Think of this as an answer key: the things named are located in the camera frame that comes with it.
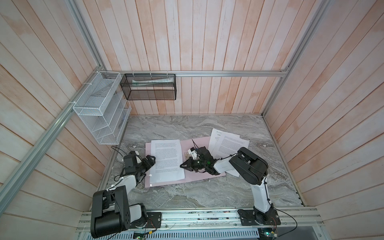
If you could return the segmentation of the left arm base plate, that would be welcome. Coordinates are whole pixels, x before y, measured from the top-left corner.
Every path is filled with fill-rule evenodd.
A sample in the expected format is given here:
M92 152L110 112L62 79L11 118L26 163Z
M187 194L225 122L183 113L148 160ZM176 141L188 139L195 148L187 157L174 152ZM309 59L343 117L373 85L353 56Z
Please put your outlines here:
M143 229L143 228L153 228L158 229L161 227L162 223L162 213L161 212L149 212L146 213L146 216L142 216L131 223L130 229Z

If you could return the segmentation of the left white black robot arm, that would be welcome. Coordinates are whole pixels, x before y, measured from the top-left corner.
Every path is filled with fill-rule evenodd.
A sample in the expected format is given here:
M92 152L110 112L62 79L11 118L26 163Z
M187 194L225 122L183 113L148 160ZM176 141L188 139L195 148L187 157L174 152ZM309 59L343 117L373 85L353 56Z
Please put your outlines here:
M137 151L131 151L123 157L123 162L117 182L93 195L90 232L95 239L130 227L144 228L149 222L144 204L130 205L128 194L146 177L156 158L150 155L142 158Z

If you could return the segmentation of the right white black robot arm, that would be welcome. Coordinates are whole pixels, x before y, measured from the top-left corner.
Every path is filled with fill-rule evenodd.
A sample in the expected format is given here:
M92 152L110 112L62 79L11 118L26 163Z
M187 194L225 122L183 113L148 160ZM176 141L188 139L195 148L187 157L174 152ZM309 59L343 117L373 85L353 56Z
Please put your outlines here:
M256 214L266 215L272 211L267 188L268 163L245 147L226 158L215 159L205 148L191 148L189 157L180 164L180 168L189 172L208 173L218 176L229 170L236 170L240 176L251 185Z

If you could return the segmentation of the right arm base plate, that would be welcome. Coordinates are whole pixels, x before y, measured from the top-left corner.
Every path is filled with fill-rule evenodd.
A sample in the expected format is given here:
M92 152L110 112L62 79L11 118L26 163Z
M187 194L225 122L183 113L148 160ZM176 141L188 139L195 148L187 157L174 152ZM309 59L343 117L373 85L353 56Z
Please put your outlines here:
M253 210L239 209L238 214L240 216L242 226L281 225L281 220L277 210L273 208L270 208L270 210L266 213L263 213L255 208Z

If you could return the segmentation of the pink file folder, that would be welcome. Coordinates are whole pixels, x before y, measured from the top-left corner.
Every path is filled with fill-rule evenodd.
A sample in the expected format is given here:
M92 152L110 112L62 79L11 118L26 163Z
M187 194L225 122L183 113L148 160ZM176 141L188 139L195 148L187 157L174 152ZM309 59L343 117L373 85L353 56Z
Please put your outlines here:
M196 138L194 139L195 143L199 147L208 147L209 142L210 142L211 137L203 137L203 138ZM187 153L188 149L192 148L193 142L192 140L184 140L181 141L181 147L182 147L182 152L183 152L183 161L186 160L185 154ZM194 182L194 181L200 181L200 180L205 180L205 179L212 179L212 178L217 178L217 177L225 177L226 173L214 176L210 175L209 173L195 173L195 172L189 172L185 170L185 178L182 180L178 181L171 181L171 182L162 182L162 183L150 183L150 171L147 171L147 176L145 177L144 183L145 183L145 188L151 188L151 187L159 187L159 186L166 186L166 185L173 185L173 184L182 184L182 183L189 183L189 182Z

